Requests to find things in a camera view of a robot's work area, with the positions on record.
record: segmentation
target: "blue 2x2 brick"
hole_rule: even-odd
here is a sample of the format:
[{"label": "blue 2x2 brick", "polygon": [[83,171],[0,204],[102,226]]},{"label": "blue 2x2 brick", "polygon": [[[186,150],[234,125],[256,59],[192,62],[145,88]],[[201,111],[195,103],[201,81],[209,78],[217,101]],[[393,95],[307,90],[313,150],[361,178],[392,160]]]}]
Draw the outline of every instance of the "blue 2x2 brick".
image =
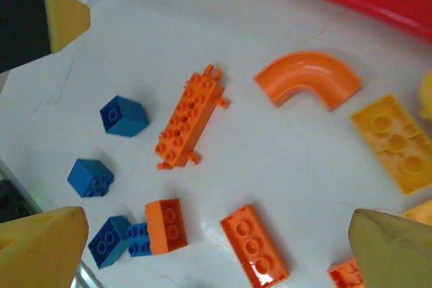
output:
[{"label": "blue 2x2 brick", "polygon": [[150,237],[147,233],[147,223],[130,225],[128,227],[130,256],[150,256]]},{"label": "blue 2x2 brick", "polygon": [[129,225],[123,216],[109,217],[88,244],[88,249],[99,269],[111,266],[128,248]]},{"label": "blue 2x2 brick", "polygon": [[96,197],[108,192],[114,175],[101,161],[78,159],[67,180],[81,197]]},{"label": "blue 2x2 brick", "polygon": [[115,96],[101,109],[101,117],[107,133],[129,138],[149,125],[149,119],[142,105],[120,96]]}]

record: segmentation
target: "blue lego brick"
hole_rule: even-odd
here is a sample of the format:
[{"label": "blue lego brick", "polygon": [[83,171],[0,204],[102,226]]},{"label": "blue lego brick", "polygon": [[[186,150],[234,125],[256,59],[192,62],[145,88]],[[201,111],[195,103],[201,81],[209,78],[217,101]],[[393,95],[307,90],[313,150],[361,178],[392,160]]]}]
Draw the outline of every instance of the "blue lego brick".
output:
[{"label": "blue lego brick", "polygon": [[151,256],[147,223],[130,225],[128,227],[128,239],[130,256]]},{"label": "blue lego brick", "polygon": [[114,182],[114,175],[98,160],[77,159],[68,182],[81,197],[101,197]]},{"label": "blue lego brick", "polygon": [[120,96],[115,96],[101,109],[101,117],[107,133],[129,138],[149,125],[149,119],[142,105]]},{"label": "blue lego brick", "polygon": [[129,225],[123,216],[109,217],[88,244],[88,249],[99,269],[111,266],[128,248]]}]

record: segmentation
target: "orange 2x4 brick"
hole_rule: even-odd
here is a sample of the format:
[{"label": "orange 2x4 brick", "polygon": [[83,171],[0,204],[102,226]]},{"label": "orange 2x4 brick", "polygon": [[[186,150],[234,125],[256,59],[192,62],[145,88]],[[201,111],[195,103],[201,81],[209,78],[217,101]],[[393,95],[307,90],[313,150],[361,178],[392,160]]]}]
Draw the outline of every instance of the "orange 2x4 brick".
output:
[{"label": "orange 2x4 brick", "polygon": [[252,205],[244,205],[221,221],[252,287],[272,287],[290,272]]},{"label": "orange 2x4 brick", "polygon": [[328,273],[337,288],[366,288],[355,259],[332,266]]},{"label": "orange 2x4 brick", "polygon": [[188,245],[178,199],[146,204],[147,231],[153,255],[168,253]]},{"label": "orange 2x4 brick", "polygon": [[217,105],[228,108],[230,102],[221,97],[225,88],[219,83],[221,70],[212,75],[209,65],[202,75],[194,73],[180,102],[159,137],[155,152],[163,159],[158,169],[184,167],[188,160],[198,164],[201,157],[194,152],[207,122]]}]

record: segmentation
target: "orange curved pipe piece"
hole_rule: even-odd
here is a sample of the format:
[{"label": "orange curved pipe piece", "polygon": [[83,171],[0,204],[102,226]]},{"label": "orange curved pipe piece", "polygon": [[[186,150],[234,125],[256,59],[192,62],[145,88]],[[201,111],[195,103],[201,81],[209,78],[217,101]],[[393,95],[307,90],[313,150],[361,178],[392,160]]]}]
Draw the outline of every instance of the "orange curved pipe piece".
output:
[{"label": "orange curved pipe piece", "polygon": [[254,79],[276,107],[280,107],[297,92],[310,90],[331,111],[362,87],[360,77],[344,62],[316,51],[280,57]]}]

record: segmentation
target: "orange lego brick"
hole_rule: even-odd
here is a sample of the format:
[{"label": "orange lego brick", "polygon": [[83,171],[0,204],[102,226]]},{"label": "orange lego brick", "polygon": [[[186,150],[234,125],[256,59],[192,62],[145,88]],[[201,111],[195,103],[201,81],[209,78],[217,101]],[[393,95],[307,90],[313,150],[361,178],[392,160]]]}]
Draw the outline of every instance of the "orange lego brick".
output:
[{"label": "orange lego brick", "polygon": [[194,152],[215,107],[228,108],[230,102],[221,97],[225,88],[219,83],[221,70],[212,74],[213,66],[205,68],[202,75],[194,73],[187,82],[182,97],[167,127],[159,136],[155,152],[163,159],[158,169],[184,167],[188,160],[198,164],[199,154]]},{"label": "orange lego brick", "polygon": [[168,253],[188,245],[178,199],[146,204],[147,231],[153,255]]},{"label": "orange lego brick", "polygon": [[432,226],[432,199],[406,211],[404,217]]},{"label": "orange lego brick", "polygon": [[366,288],[355,259],[332,266],[328,273],[337,288]]},{"label": "orange lego brick", "polygon": [[392,94],[351,120],[404,194],[432,185],[432,144]]},{"label": "orange lego brick", "polygon": [[252,287],[272,287],[288,278],[286,263],[252,205],[244,205],[220,223]]},{"label": "orange lego brick", "polygon": [[280,57],[254,79],[276,107],[297,92],[312,91],[332,111],[362,88],[362,80],[344,62],[317,51]]}]

